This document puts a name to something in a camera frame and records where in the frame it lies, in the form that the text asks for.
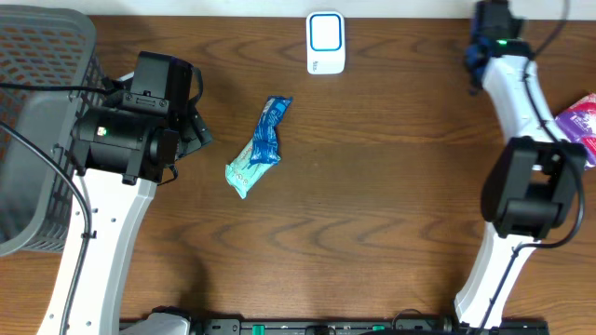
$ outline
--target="green connector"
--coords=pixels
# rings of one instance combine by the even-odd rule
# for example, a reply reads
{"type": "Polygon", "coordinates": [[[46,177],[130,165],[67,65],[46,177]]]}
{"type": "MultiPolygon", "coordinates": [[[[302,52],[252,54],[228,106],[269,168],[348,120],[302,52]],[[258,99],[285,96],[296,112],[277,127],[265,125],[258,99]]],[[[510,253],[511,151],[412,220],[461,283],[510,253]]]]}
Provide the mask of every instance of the green connector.
{"type": "Polygon", "coordinates": [[[264,335],[264,326],[252,326],[252,335],[264,335]]]}

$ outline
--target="green led light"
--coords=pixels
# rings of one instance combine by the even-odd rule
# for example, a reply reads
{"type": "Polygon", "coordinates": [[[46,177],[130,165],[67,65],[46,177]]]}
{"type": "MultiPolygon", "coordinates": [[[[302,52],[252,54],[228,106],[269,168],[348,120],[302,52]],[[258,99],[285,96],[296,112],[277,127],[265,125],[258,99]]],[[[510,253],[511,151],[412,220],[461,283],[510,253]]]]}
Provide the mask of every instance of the green led light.
{"type": "Polygon", "coordinates": [[[108,135],[108,129],[105,127],[98,127],[97,128],[97,136],[107,136],[108,135]]]}

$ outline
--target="pink package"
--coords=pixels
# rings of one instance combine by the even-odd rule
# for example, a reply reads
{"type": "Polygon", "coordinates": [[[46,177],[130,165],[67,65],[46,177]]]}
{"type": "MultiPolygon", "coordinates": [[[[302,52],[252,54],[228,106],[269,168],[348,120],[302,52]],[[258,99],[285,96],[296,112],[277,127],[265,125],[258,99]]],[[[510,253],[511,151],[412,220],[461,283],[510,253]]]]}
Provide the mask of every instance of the pink package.
{"type": "Polygon", "coordinates": [[[582,143],[588,152],[586,168],[596,166],[596,94],[592,93],[555,118],[572,143],[582,143]]]}

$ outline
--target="wire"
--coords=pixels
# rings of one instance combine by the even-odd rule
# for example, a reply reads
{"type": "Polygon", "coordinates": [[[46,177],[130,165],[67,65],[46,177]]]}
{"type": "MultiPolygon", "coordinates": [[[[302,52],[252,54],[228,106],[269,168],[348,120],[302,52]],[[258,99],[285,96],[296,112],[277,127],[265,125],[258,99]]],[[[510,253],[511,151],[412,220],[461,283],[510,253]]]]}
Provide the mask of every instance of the wire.
{"type": "Polygon", "coordinates": [[[23,84],[11,84],[11,83],[0,83],[1,88],[12,88],[12,89],[22,89],[22,90],[35,90],[35,91],[85,91],[85,92],[93,92],[99,93],[104,96],[110,95],[110,92],[103,88],[98,87],[81,87],[81,86],[31,86],[31,85],[23,85],[23,84]]]}
{"type": "MultiPolygon", "coordinates": [[[[400,316],[404,315],[404,314],[408,314],[408,313],[417,313],[417,314],[422,314],[422,312],[418,311],[415,308],[408,308],[408,309],[404,309],[403,311],[399,312],[397,315],[395,315],[395,317],[393,318],[393,320],[391,320],[391,329],[395,330],[396,327],[396,323],[398,322],[398,320],[400,319],[400,316]]],[[[427,325],[432,329],[433,327],[430,325],[430,323],[428,322],[428,320],[425,320],[425,322],[427,323],[427,325]]]]}
{"type": "Polygon", "coordinates": [[[56,162],[54,162],[46,153],[39,149],[35,144],[31,143],[24,136],[22,136],[17,130],[9,127],[6,123],[0,121],[0,128],[7,132],[15,140],[19,141],[27,149],[31,150],[37,157],[39,157],[42,161],[44,161],[44,163],[46,163],[50,168],[52,168],[56,172],[56,174],[59,175],[64,180],[64,182],[66,182],[68,188],[70,188],[71,191],[73,191],[73,195],[76,198],[76,201],[78,201],[81,210],[83,211],[83,218],[85,220],[85,228],[82,234],[83,242],[81,243],[81,250],[78,253],[76,266],[74,268],[73,280],[71,281],[71,286],[68,289],[68,295],[66,296],[66,302],[64,304],[64,311],[62,313],[60,335],[63,335],[66,334],[66,330],[68,329],[68,318],[70,316],[71,308],[73,306],[73,299],[75,297],[76,286],[81,275],[81,269],[83,268],[85,256],[87,256],[89,239],[91,238],[91,212],[83,195],[76,188],[75,184],[68,177],[66,172],[58,164],[56,164],[56,162]]]}
{"type": "Polygon", "coordinates": [[[171,182],[173,182],[173,181],[175,181],[175,180],[178,179],[178,168],[175,165],[173,165],[173,164],[169,164],[168,165],[168,168],[171,171],[172,178],[169,179],[169,180],[167,180],[167,181],[160,182],[157,186],[162,186],[162,185],[165,185],[167,183],[171,183],[171,182]]]}
{"type": "MultiPolygon", "coordinates": [[[[560,19],[559,23],[557,24],[555,29],[552,31],[552,33],[550,33],[550,35],[547,37],[547,39],[543,42],[543,44],[536,50],[536,52],[531,57],[528,58],[528,61],[525,63],[525,66],[523,67],[523,72],[522,72],[523,73],[522,81],[525,86],[525,91],[528,96],[528,99],[530,100],[530,104],[532,105],[532,109],[534,110],[535,116],[538,119],[540,126],[544,129],[544,131],[547,133],[549,138],[556,144],[560,144],[561,141],[559,141],[559,139],[557,139],[557,137],[554,136],[552,131],[550,131],[550,129],[547,127],[548,121],[544,120],[542,118],[542,115],[538,111],[538,107],[536,106],[534,97],[532,96],[532,91],[530,89],[530,85],[528,83],[528,78],[530,77],[530,75],[528,74],[528,69],[529,69],[532,61],[534,61],[540,54],[542,54],[542,52],[550,45],[550,43],[552,43],[552,41],[554,41],[559,36],[559,34],[563,30],[563,28],[565,27],[565,25],[567,24],[567,21],[569,19],[570,7],[571,7],[571,0],[563,0],[562,18],[560,19]]],[[[524,248],[559,248],[559,247],[562,247],[562,246],[566,245],[567,243],[569,243],[576,236],[577,232],[579,231],[579,228],[581,228],[581,223],[584,220],[584,213],[585,213],[585,208],[586,208],[586,195],[584,193],[584,186],[583,186],[582,180],[581,180],[581,172],[580,172],[579,168],[576,167],[575,163],[571,159],[569,159],[570,155],[566,152],[565,148],[561,145],[559,145],[559,148],[560,148],[562,154],[564,156],[566,156],[566,158],[567,158],[571,172],[574,175],[574,181],[576,183],[577,215],[576,215],[576,221],[574,223],[574,226],[571,229],[571,231],[569,232],[569,234],[567,234],[566,237],[564,237],[562,240],[560,240],[558,242],[548,243],[548,244],[525,243],[525,244],[520,244],[513,249],[513,253],[511,254],[511,260],[509,261],[508,266],[507,266],[505,272],[503,273],[503,276],[501,277],[499,285],[497,286],[496,291],[494,292],[493,298],[489,300],[488,309],[486,311],[486,314],[484,314],[484,318],[482,319],[481,326],[476,329],[476,332],[475,332],[476,335],[480,334],[484,330],[484,327],[486,326],[486,323],[488,322],[488,318],[489,318],[491,312],[493,311],[494,304],[495,304],[499,294],[501,293],[503,286],[505,285],[505,281],[507,280],[509,273],[511,272],[513,263],[520,255],[520,251],[524,248]]]]}

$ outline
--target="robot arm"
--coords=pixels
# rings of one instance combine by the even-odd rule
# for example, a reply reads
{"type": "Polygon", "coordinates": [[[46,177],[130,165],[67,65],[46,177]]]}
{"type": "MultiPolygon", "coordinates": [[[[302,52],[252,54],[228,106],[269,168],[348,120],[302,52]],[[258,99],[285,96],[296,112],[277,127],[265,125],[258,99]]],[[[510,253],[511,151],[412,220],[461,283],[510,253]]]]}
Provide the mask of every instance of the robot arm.
{"type": "MultiPolygon", "coordinates": [[[[134,77],[108,83],[121,90],[88,110],[73,128],[73,177],[93,216],[92,239],[81,268],[68,333],[117,334],[120,303],[134,242],[162,180],[164,168],[211,141],[195,104],[188,100],[198,69],[170,56],[142,52],[134,77]]],[[[84,231],[73,202],[69,232],[54,292],[38,334],[59,334],[84,231]]],[[[156,313],[126,334],[188,334],[188,319],[156,313]]]]}
{"type": "MultiPolygon", "coordinates": [[[[513,249],[520,244],[538,244],[550,228],[561,225],[576,192],[570,162],[551,143],[525,89],[527,65],[526,80],[537,112],[557,139],[567,141],[553,122],[540,89],[536,65],[530,61],[532,52],[527,43],[518,39],[521,30],[522,21],[511,17],[507,1],[477,4],[467,68],[473,85],[489,93],[508,146],[482,190],[484,238],[470,277],[454,301],[460,324],[469,328],[481,326],[513,249]],[[547,183],[532,181],[532,173],[540,172],[549,176],[547,183]]],[[[567,158],[583,167],[583,148],[562,145],[571,153],[567,158]]],[[[521,250],[494,301],[485,328],[501,325],[508,295],[534,250],[521,250]]]]}

